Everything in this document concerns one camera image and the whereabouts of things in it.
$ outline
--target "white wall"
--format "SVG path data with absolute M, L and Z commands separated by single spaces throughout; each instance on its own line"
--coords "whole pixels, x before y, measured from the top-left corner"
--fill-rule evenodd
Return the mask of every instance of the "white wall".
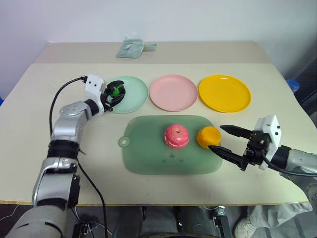
M 1 0 L 0 96 L 50 41 L 251 40 L 288 77 L 316 57 L 316 30 L 316 0 Z

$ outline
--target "green cutting board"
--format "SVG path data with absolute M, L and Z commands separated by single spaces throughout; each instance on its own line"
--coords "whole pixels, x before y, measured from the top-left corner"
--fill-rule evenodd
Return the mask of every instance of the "green cutting board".
M 179 123 L 187 127 L 190 141 L 185 148 L 165 144 L 165 130 Z M 212 123 L 200 116 L 142 116 L 128 124 L 120 138 L 126 168 L 141 175 L 201 175 L 217 171 L 222 158 L 199 146 L 197 133 Z

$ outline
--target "apple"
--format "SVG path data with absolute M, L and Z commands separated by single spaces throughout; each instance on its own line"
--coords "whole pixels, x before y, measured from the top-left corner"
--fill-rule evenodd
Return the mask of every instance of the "apple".
M 173 149 L 184 148 L 189 142 L 189 132 L 181 124 L 173 124 L 166 129 L 165 143 Z

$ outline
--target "table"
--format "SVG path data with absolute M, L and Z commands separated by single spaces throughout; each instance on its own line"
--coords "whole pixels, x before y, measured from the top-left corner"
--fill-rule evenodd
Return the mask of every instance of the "table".
M 245 172 L 223 161 L 212 174 L 145 176 L 124 167 L 118 139 L 126 125 L 143 115 L 200 115 L 217 128 L 235 124 L 253 129 L 258 118 L 277 115 L 282 129 L 281 145 L 317 152 L 317 130 L 297 103 L 282 75 L 267 55 L 252 42 L 158 43 L 155 52 L 139 59 L 118 59 L 120 43 L 56 43 L 48 45 L 24 73 L 0 107 L 0 203 L 30 204 L 42 160 L 47 155 L 49 109 L 59 87 L 81 75 L 103 79 L 131 75 L 148 86 L 159 76 L 180 74 L 196 85 L 206 76 L 227 74 L 243 81 L 252 102 L 242 112 L 224 114 L 198 100 L 189 109 L 168 113 L 150 99 L 136 112 L 106 113 L 84 128 L 79 155 L 86 172 L 108 205 L 252 205 L 307 202 L 304 193 L 273 170 L 248 166 Z M 59 96 L 59 109 L 84 99 L 84 84 L 74 83 Z M 247 141 L 222 132 L 222 146 L 242 154 Z M 79 203 L 100 205 L 98 195 L 81 176 Z

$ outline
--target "white shoe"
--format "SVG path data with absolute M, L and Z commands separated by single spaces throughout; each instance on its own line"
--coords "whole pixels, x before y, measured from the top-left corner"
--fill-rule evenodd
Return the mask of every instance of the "white shoe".
M 254 232 L 256 232 L 256 227 L 251 224 L 249 218 L 244 218 L 236 225 L 234 236 L 236 238 L 250 238 Z

